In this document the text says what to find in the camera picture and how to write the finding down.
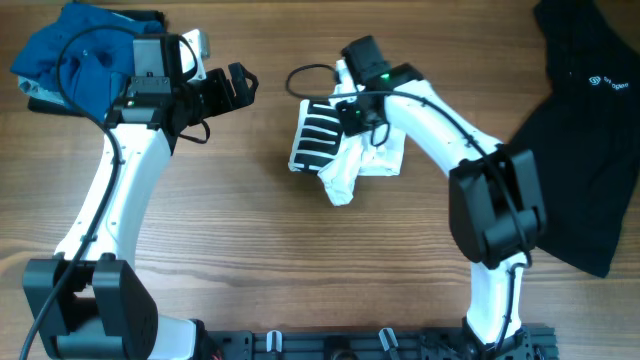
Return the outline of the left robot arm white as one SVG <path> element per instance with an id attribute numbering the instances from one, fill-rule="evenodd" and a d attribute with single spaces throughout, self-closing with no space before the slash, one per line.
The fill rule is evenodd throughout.
<path id="1" fill-rule="evenodd" d="M 153 188 L 185 129 L 254 102 L 242 64 L 184 69 L 178 34 L 137 34 L 133 74 L 97 120 L 104 149 L 83 206 L 52 257 L 29 261 L 23 290 L 53 359 L 220 359 L 199 320 L 163 316 L 135 272 Z"/>

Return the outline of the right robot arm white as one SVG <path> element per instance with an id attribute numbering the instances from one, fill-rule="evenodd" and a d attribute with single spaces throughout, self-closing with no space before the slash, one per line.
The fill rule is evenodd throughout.
<path id="1" fill-rule="evenodd" d="M 395 127 L 448 179 L 450 232 L 471 263 L 466 356 L 494 359 L 515 350 L 524 341 L 522 277 L 547 223 L 533 153 L 478 130 L 415 67 L 391 66 L 371 36 L 349 43 L 341 58 L 342 87 L 333 97 L 345 130 Z"/>

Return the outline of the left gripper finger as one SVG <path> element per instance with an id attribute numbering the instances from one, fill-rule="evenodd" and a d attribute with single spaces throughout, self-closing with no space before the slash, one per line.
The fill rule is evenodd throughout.
<path id="1" fill-rule="evenodd" d="M 241 63 L 236 62 L 228 66 L 231 83 L 235 91 L 234 106 L 246 107 L 254 103 L 259 86 L 256 75 L 247 70 Z"/>
<path id="2" fill-rule="evenodd" d="M 202 104 L 204 113 L 227 113 L 234 106 L 234 90 L 221 68 L 210 70 L 202 81 Z"/>

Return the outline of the white t-shirt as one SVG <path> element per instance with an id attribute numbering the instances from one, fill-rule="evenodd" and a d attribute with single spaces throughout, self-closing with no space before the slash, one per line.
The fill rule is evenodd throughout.
<path id="1" fill-rule="evenodd" d="M 336 104 L 335 100 L 300 102 L 288 168 L 318 176 L 332 205 L 343 206 L 352 201 L 358 177 L 400 174 L 406 133 L 385 125 L 347 136 Z"/>

